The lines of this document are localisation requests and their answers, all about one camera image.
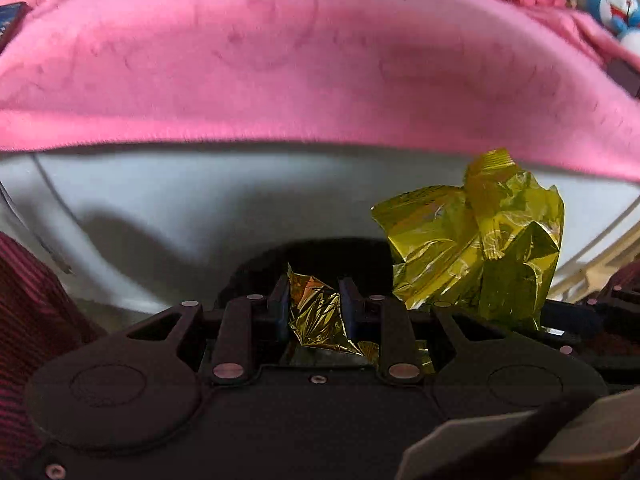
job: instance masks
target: circular indentation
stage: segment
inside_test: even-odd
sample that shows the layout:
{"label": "circular indentation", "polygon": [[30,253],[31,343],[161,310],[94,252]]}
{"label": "circular indentation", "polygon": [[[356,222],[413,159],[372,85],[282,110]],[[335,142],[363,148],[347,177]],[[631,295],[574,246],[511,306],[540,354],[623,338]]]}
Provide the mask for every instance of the circular indentation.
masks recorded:
{"label": "circular indentation", "polygon": [[411,363],[396,363],[389,367],[388,372],[396,379],[413,379],[420,374],[420,368]]}
{"label": "circular indentation", "polygon": [[524,408],[540,406],[562,393],[560,378],[531,365],[505,366],[489,376],[489,390],[498,399]]}
{"label": "circular indentation", "polygon": [[220,363],[213,368],[213,374],[220,379],[237,379],[244,374],[244,368],[238,363]]}
{"label": "circular indentation", "polygon": [[142,372],[125,365],[98,365],[83,370],[71,382],[74,397],[94,408],[121,406],[146,388]]}
{"label": "circular indentation", "polygon": [[63,480],[66,477],[66,470],[60,464],[49,464],[44,472],[51,480]]}
{"label": "circular indentation", "polygon": [[312,375],[311,377],[309,377],[309,381],[311,381],[313,384],[326,384],[326,382],[329,379],[327,379],[324,375]]}

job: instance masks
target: black plastic mechanism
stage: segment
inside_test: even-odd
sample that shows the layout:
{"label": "black plastic mechanism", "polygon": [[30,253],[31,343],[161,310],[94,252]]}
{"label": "black plastic mechanism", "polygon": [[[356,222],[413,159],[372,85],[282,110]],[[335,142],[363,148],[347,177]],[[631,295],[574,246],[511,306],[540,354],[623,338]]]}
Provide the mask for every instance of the black plastic mechanism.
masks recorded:
{"label": "black plastic mechanism", "polygon": [[[244,479],[259,465],[269,480],[391,479],[402,452],[448,418],[640,383],[632,361],[559,351],[602,330],[591,309],[548,302],[543,324],[555,335],[529,338],[451,306],[363,298],[348,278],[340,296],[348,337],[380,346],[377,368],[288,365],[297,342],[286,276],[268,297],[208,311],[184,302],[48,363],[26,390],[45,444],[24,478],[60,466],[68,480]],[[435,374],[416,340],[427,341]],[[599,365],[623,370],[625,384],[607,384]]]}

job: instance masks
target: pink rivet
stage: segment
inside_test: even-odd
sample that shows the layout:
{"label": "pink rivet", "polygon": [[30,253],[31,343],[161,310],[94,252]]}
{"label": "pink rivet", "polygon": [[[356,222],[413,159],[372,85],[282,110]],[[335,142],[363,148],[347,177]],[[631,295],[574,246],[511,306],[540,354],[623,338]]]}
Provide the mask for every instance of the pink rivet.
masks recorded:
{"label": "pink rivet", "polygon": [[220,379],[237,379],[244,374],[244,368],[238,363],[220,363],[213,368],[213,374]]}
{"label": "pink rivet", "polygon": [[51,480],[64,480],[66,477],[66,470],[60,464],[49,464],[44,472]]}
{"label": "pink rivet", "polygon": [[389,367],[389,375],[396,379],[413,379],[420,374],[420,368],[411,363],[398,363]]}

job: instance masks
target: pink towel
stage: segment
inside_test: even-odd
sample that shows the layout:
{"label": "pink towel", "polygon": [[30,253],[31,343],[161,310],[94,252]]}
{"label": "pink towel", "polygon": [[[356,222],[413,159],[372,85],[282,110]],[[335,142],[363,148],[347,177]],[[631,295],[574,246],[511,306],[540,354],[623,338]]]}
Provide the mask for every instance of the pink towel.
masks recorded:
{"label": "pink towel", "polygon": [[[7,3],[14,0],[2,0]],[[497,0],[26,0],[0,149],[332,142],[640,180],[626,56],[586,14]]]}

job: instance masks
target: blue plush toy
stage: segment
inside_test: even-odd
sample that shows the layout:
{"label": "blue plush toy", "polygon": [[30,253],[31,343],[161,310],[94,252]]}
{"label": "blue plush toy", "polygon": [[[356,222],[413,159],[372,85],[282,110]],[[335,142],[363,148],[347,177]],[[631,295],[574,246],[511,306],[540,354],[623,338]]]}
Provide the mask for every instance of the blue plush toy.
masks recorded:
{"label": "blue plush toy", "polygon": [[587,11],[617,35],[620,43],[640,54],[638,0],[586,0]]}

